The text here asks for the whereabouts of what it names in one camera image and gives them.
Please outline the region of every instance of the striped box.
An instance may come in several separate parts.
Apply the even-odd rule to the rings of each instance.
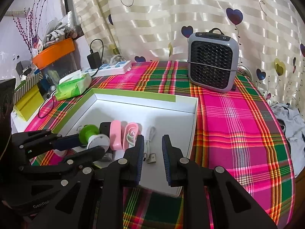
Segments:
[[[30,80],[28,80],[23,86],[21,86],[14,93],[14,105],[32,88],[35,84],[37,84],[43,78],[42,73],[39,72],[35,76],[33,76]]]

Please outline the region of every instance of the portable air cooler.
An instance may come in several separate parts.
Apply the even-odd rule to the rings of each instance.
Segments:
[[[188,75],[190,82],[217,92],[232,89],[238,63],[238,44],[229,36],[210,32],[189,37]]]

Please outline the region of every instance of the striped curtain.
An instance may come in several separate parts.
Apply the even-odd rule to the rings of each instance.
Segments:
[[[239,43],[239,64],[269,104],[305,114],[305,25],[290,0],[73,1],[87,42],[104,41],[105,60],[118,53],[137,62],[187,59],[190,34],[218,27]]]

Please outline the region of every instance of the decorative branch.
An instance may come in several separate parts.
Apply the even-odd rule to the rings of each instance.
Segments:
[[[38,0],[37,6],[36,6],[36,11],[35,11],[35,35],[37,35],[38,30],[37,30],[37,10],[38,10],[38,5],[40,3],[41,0]]]
[[[32,9],[30,9],[30,12],[28,13],[28,15],[26,15],[26,8],[24,8],[24,15],[25,15],[25,30],[23,28],[23,26],[21,25],[21,21],[19,19],[19,17],[17,17],[17,20],[15,20],[15,18],[13,17],[13,21],[16,24],[16,27],[20,33],[20,35],[22,36],[24,42],[26,43],[30,53],[32,54],[32,47],[33,47],[33,39],[36,38],[38,36],[38,30],[39,30],[39,24],[40,24],[40,20],[41,20],[41,15],[42,15],[42,11],[43,11],[43,7],[45,4],[44,0],[42,2],[42,0],[38,0],[38,2],[36,3],[36,0],[33,0],[33,7]],[[37,23],[37,11],[39,10],[39,3],[41,5],[40,8],[40,14],[39,14],[39,20]],[[36,6],[36,10],[35,10],[35,25],[34,25],[34,8]]]
[[[43,4],[42,4],[42,6],[41,6],[40,15],[39,15],[39,21],[38,21],[38,27],[37,27],[37,33],[38,33],[38,28],[39,28],[40,18],[41,18],[42,9],[43,9],[43,5],[45,4],[45,1],[46,1],[46,0],[44,0],[44,1],[43,1]]]

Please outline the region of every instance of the packaging box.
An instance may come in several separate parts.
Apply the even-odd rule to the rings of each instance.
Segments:
[[[16,114],[28,121],[37,108],[43,103],[43,98],[37,85],[34,85],[25,95],[14,105]]]
[[[169,187],[166,181],[162,155],[162,136],[168,134],[174,147],[190,157],[196,128],[198,99],[194,97],[167,95],[152,92],[91,89],[64,116],[53,129],[63,136],[76,134],[78,128],[87,124],[100,126],[101,122],[120,120],[122,125],[139,124],[141,134],[146,135],[149,126],[156,128],[150,142],[150,153],[155,153],[156,163],[143,162],[140,185],[144,188],[177,197],[181,187]],[[76,147],[75,151],[84,148]],[[124,151],[115,151],[114,159],[122,158]],[[110,162],[96,161],[99,167]]]

